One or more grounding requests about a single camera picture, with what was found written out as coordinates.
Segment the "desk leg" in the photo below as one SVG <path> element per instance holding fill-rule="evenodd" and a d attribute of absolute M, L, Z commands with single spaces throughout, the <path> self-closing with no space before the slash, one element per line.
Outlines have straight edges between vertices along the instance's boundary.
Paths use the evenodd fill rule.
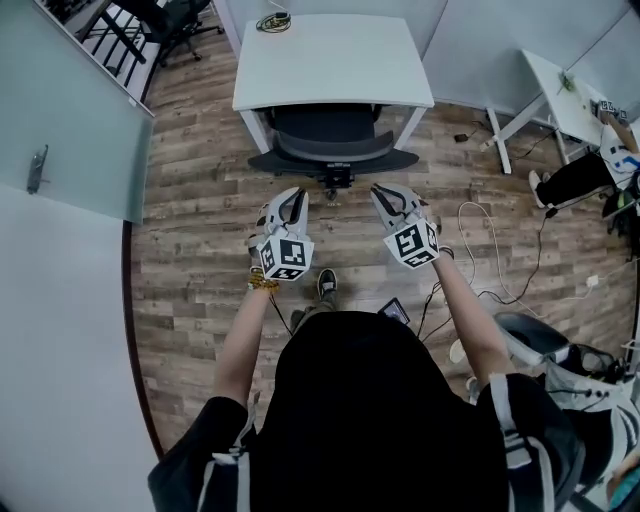
<path fill-rule="evenodd" d="M 567 148 L 564 147 L 564 139 L 562 138 L 562 134 L 560 130 L 558 130 L 558 124 L 556 123 L 556 140 L 558 141 L 558 150 L 560 151 L 560 159 L 562 160 L 562 165 L 569 164 L 569 157 L 567 156 Z"/>
<path fill-rule="evenodd" d="M 407 116 L 404 118 L 402 122 L 402 129 L 400 130 L 400 135 L 398 136 L 398 140 L 396 141 L 395 149 L 402 149 L 404 145 L 409 140 L 409 136 L 413 133 L 416 126 L 422 119 L 422 116 L 427 111 L 424 107 L 416 107 L 413 109 L 413 112 L 409 112 Z"/>
<path fill-rule="evenodd" d="M 511 164 L 509 163 L 509 155 L 507 154 L 507 148 L 504 145 L 505 141 L 518 132 L 525 124 L 527 124 L 536 112 L 547 103 L 544 94 L 540 94 L 536 99 L 529 103 L 516 117 L 514 117 L 507 126 L 500 129 L 498 124 L 498 118 L 496 117 L 495 110 L 492 108 L 487 109 L 487 116 L 493 129 L 493 137 L 488 141 L 480 144 L 480 151 L 486 151 L 494 144 L 498 146 L 498 152 L 500 153 L 500 160 L 502 161 L 502 170 L 505 174 L 511 174 Z"/>
<path fill-rule="evenodd" d="M 267 135 L 264 132 L 264 128 L 260 122 L 258 114 L 253 110 L 241 110 L 240 115 L 244 120 L 244 124 L 247 125 L 249 133 L 251 133 L 260 153 L 268 153 L 270 150 L 269 142 L 267 141 Z"/>

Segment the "white table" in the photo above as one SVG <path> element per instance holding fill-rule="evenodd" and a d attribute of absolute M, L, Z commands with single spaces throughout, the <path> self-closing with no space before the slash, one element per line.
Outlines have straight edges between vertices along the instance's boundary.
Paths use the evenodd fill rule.
<path fill-rule="evenodd" d="M 305 103 L 404 105 L 395 147 L 406 143 L 433 96 L 413 38 L 402 18 L 345 14 L 293 16 L 276 34 L 247 23 L 233 109 L 262 153 L 269 142 L 254 109 Z"/>
<path fill-rule="evenodd" d="M 602 123 L 591 113 L 590 101 L 605 100 L 604 94 L 583 82 L 579 77 L 572 75 L 571 72 L 568 72 L 568 75 L 573 77 L 575 90 L 568 91 L 562 87 L 560 76 L 564 70 L 560 66 L 527 50 L 522 50 L 522 54 L 533 71 L 542 93 L 502 129 L 498 124 L 495 111 L 488 108 L 487 114 L 494 136 L 481 144 L 481 149 L 486 150 L 494 144 L 497 145 L 502 168 L 505 174 L 511 174 L 511 164 L 504 142 L 531 121 L 545 105 L 549 106 L 557 128 L 556 138 L 565 165 L 569 163 L 569 160 L 564 149 L 563 133 L 580 139 L 585 144 L 600 147 Z"/>

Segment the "white panel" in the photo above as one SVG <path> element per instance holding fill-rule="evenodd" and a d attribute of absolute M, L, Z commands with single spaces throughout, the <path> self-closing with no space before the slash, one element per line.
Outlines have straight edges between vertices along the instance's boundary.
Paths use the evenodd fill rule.
<path fill-rule="evenodd" d="M 278 10 L 267 0 L 226 0 L 240 40 L 249 20 Z M 274 0 L 291 14 L 370 14 L 404 18 L 420 55 L 433 35 L 447 0 Z"/>
<path fill-rule="evenodd" d="M 0 186 L 0 496 L 12 512 L 154 510 L 121 237 L 121 221 Z"/>
<path fill-rule="evenodd" d="M 537 93 L 518 52 L 571 66 L 628 9 L 625 0 L 449 0 L 424 58 L 436 100 L 504 112 Z"/>
<path fill-rule="evenodd" d="M 572 68 L 607 96 L 616 107 L 640 101 L 640 16 L 630 10 Z"/>

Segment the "foot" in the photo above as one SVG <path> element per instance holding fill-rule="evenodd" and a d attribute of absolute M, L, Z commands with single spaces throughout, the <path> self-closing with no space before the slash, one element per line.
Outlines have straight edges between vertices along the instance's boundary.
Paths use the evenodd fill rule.
<path fill-rule="evenodd" d="M 333 270 L 325 268 L 318 277 L 318 296 L 320 302 L 325 302 L 327 294 L 338 290 L 338 278 Z"/>
<path fill-rule="evenodd" d="M 542 183 L 542 181 L 540 180 L 540 176 L 538 176 L 536 171 L 531 171 L 529 173 L 529 186 L 531 187 L 531 191 L 533 192 L 533 197 L 536 198 L 536 204 L 538 205 L 538 208 L 546 208 L 545 204 L 540 201 L 538 193 L 536 192 L 536 189 L 538 188 L 538 185 L 540 185 L 540 183 Z"/>

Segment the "hand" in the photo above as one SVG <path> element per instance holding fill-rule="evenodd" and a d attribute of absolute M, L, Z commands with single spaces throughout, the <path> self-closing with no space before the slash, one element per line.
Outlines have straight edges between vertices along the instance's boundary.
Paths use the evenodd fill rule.
<path fill-rule="evenodd" d="M 601 110 L 598 118 L 603 124 L 611 124 L 611 112 L 607 112 L 606 110 Z"/>

